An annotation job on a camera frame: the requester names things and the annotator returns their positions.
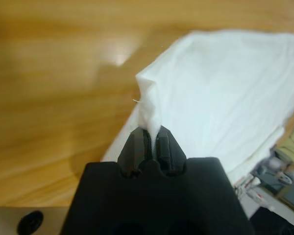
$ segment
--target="white towel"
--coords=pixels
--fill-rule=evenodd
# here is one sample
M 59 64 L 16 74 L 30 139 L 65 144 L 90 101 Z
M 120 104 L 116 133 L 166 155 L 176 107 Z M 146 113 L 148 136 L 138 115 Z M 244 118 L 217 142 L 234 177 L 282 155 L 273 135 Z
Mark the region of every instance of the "white towel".
M 219 158 L 235 183 L 268 156 L 294 112 L 294 35 L 193 32 L 136 78 L 140 103 L 103 160 L 117 160 L 137 124 L 153 141 L 163 125 L 187 158 Z

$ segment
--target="wooden table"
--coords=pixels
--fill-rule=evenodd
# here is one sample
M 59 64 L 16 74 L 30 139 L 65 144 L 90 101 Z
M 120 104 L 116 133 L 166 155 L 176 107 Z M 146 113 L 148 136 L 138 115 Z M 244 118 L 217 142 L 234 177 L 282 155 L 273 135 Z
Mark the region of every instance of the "wooden table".
M 294 33 L 294 0 L 0 0 L 0 206 L 70 204 L 139 89 L 190 30 Z

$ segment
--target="black knob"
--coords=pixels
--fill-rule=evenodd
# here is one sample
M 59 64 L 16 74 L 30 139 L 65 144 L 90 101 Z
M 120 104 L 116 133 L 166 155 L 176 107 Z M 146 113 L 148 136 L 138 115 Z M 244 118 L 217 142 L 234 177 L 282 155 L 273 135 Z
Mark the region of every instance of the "black knob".
M 42 225 L 44 215 L 41 211 L 33 211 L 25 215 L 17 227 L 18 235 L 31 235 Z

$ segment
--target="white cloth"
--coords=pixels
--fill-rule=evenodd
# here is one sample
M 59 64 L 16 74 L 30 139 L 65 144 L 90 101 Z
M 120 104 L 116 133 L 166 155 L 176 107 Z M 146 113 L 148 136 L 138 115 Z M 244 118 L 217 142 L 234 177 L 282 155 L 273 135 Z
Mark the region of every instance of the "white cloth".
M 234 184 L 269 156 L 294 112 L 294 35 L 193 32 L 136 78 L 140 103 L 103 160 L 117 160 L 137 124 L 153 141 L 163 125 L 187 158 L 219 158 Z

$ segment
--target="white fabric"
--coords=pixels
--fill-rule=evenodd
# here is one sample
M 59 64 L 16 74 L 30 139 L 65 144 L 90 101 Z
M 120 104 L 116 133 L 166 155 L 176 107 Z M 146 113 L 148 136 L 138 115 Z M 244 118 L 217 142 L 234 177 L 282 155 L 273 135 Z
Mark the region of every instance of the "white fabric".
M 140 103 L 103 160 L 117 160 L 137 124 L 153 140 L 163 125 L 187 158 L 218 157 L 235 183 L 294 111 L 294 35 L 193 32 L 136 77 Z

